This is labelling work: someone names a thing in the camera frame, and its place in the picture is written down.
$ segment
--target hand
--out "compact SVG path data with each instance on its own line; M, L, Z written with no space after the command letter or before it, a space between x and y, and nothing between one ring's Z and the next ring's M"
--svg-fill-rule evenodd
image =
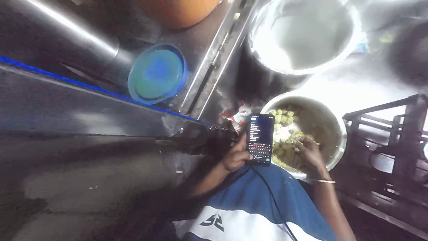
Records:
M317 178L330 178L320 149L315 141L302 137L295 143L295 147L302 152L302 156L316 169Z
M219 165L222 165L225 170L234 172L242 167L245 160L253 159L253 156L245 151L247 147L247 134L241 135L239 141L229 150L229 152L223 157Z

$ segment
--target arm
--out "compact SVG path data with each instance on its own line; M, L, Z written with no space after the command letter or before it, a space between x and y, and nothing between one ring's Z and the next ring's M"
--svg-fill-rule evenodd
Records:
M244 133L226 156L192 189L190 196L199 196L213 190L224 181L229 173L242 167L245 160L253 158L250 153L245 151L246 138L247 135Z
M302 151L305 159L314 167L309 176L313 179L331 181L318 145L307 138L301 141L303 145L297 142L296 146ZM314 190L315 205L333 230L337 239L339 241L356 241L354 233L340 207L334 184L319 182L315 184Z

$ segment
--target bracelet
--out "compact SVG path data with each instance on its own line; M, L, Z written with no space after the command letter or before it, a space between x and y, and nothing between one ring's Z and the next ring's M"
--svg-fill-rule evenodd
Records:
M336 183L335 181L328 181L328 180L318 180L318 179L313 179L313 180L317 182L324 182L324 183Z

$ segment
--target smartphone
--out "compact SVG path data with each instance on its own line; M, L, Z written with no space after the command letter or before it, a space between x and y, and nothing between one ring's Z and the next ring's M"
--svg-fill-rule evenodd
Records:
M247 125L247 151L253 156L252 164L269 165L272 160L272 114L252 114Z

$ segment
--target blue shirt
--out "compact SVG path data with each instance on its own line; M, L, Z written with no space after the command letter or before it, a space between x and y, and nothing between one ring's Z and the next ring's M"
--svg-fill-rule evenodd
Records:
M254 166L263 180L245 165L232 174L229 186L212 196L196 219L175 221L182 240L292 240L336 238L299 182L276 165Z

